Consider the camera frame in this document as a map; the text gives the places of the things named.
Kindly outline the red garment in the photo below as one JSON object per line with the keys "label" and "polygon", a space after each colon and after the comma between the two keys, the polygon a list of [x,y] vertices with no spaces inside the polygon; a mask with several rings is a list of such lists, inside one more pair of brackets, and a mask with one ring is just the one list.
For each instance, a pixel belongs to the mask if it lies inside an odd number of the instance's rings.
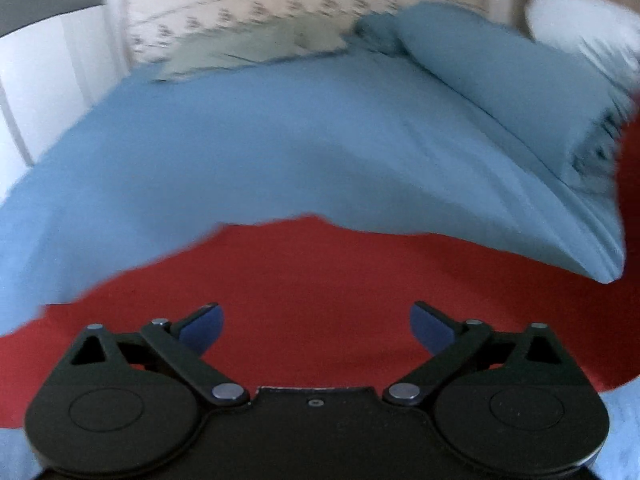
{"label": "red garment", "polygon": [[26,406],[86,325],[135,330],[217,301],[226,327],[209,363],[250,387],[382,387],[419,362],[410,304],[505,330],[549,323],[600,390],[639,375],[639,144],[625,144],[623,269],[590,278],[556,264],[446,234],[342,228],[318,214],[232,224],[119,271],[69,300],[1,324],[1,425]]}

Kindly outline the blue bed cover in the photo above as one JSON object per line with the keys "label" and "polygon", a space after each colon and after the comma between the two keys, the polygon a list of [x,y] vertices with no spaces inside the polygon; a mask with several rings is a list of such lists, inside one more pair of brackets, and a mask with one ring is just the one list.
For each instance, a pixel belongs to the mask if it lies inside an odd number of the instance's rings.
{"label": "blue bed cover", "polygon": [[565,184],[408,56],[154,76],[135,70],[2,207],[3,327],[222,226],[303,214],[451,235],[590,278],[622,272],[614,200]]}

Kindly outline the teal bolster pillow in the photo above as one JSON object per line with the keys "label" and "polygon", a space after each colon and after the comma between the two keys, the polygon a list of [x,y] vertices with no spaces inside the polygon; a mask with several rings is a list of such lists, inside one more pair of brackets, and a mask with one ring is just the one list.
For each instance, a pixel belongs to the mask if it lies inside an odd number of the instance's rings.
{"label": "teal bolster pillow", "polygon": [[435,1],[363,15],[354,33],[375,51],[410,56],[571,188],[613,193],[623,128],[637,107],[629,91],[582,56]]}

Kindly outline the grey-green folded cloth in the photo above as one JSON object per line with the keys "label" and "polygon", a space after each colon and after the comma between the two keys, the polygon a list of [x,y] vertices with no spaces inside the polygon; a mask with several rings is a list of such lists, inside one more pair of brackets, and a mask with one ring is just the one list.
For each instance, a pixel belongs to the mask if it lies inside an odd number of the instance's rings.
{"label": "grey-green folded cloth", "polygon": [[208,30],[183,38],[155,79],[175,81],[208,70],[237,70],[346,48],[341,29],[314,14]]}

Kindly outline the white wardrobe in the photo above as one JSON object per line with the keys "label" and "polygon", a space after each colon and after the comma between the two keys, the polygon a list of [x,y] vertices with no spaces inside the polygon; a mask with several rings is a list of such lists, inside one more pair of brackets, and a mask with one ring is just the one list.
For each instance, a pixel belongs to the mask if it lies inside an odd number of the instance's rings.
{"label": "white wardrobe", "polygon": [[1,115],[26,166],[127,73],[107,0],[1,0]]}

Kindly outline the white pillow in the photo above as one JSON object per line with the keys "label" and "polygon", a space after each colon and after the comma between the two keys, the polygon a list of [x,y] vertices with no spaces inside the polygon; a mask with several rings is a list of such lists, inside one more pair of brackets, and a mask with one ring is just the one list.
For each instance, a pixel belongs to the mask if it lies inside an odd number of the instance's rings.
{"label": "white pillow", "polygon": [[608,0],[529,0],[525,21],[543,44],[580,55],[627,90],[639,88],[639,15]]}

